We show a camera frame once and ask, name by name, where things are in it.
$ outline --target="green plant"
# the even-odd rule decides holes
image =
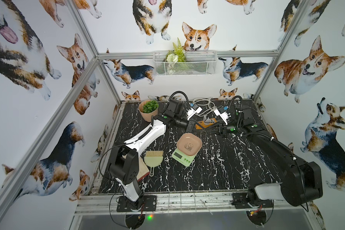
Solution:
[[[157,101],[155,100],[149,101],[143,106],[143,113],[152,113],[158,107],[159,107],[159,104]]]

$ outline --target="black marble tabletop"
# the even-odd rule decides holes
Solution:
[[[228,101],[215,101],[216,105],[228,104]],[[256,122],[262,119],[252,102],[243,100],[243,104],[252,109]],[[149,123],[144,121],[138,111],[139,103],[126,103],[123,116],[116,134],[114,145],[121,144],[145,128]],[[238,135],[229,134],[222,138],[207,132],[196,132],[202,142],[192,164],[187,168],[171,157],[176,149],[176,142],[185,133],[178,127],[166,130],[146,150],[161,150],[164,160],[154,169],[154,176],[145,177],[139,182],[145,192],[178,192],[178,191],[213,191],[244,189],[259,183],[280,181],[280,175],[272,160],[257,146]],[[122,192],[117,182],[103,178],[99,193]]]

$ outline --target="mounting plate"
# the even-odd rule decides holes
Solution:
[[[117,212],[136,212],[140,210],[133,210],[132,205],[129,204],[129,199],[125,196],[121,196],[118,201],[118,207],[116,208]],[[157,196],[144,195],[142,203],[144,203],[143,211],[152,212],[156,211]]]

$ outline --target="corgi tongue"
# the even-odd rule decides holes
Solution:
[[[148,0],[150,2],[151,5],[156,5],[157,0]]]
[[[0,28],[0,34],[10,43],[15,44],[18,42],[18,37],[7,25]]]

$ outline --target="potted plant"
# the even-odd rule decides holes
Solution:
[[[139,104],[139,112],[143,119],[147,122],[151,122],[151,116],[156,116],[159,112],[159,104],[155,100],[145,100]]]

